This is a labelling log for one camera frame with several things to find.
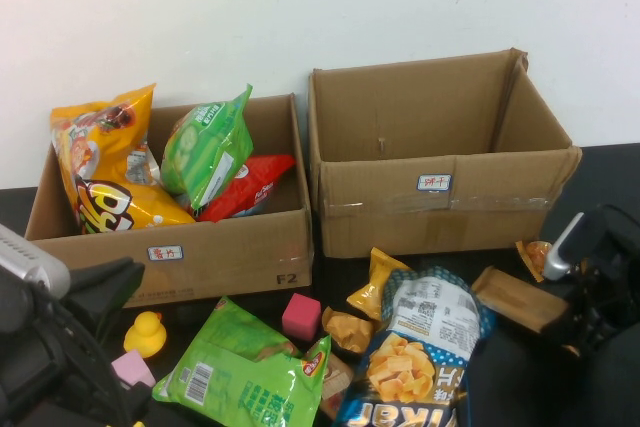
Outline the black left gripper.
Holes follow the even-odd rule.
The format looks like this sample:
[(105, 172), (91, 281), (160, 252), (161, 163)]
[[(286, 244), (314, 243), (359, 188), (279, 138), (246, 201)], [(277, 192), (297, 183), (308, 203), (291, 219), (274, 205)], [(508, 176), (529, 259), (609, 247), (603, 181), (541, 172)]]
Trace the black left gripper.
[[(145, 266), (123, 257), (70, 271), (65, 308), (98, 341), (103, 342), (120, 311), (136, 291), (129, 281), (110, 280), (117, 274), (143, 275)], [(73, 318), (42, 285), (28, 283), (1, 269), (1, 341), (51, 342), (72, 332)]]

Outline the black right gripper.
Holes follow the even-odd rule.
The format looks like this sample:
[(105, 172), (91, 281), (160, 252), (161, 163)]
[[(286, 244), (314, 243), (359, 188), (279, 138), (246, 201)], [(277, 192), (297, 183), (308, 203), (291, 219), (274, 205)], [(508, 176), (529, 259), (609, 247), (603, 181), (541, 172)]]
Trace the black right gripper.
[(639, 306), (639, 244), (611, 219), (639, 221), (612, 204), (601, 204), (580, 221), (574, 242), (577, 296), (566, 315), (562, 345), (590, 356), (620, 333), (618, 307)]

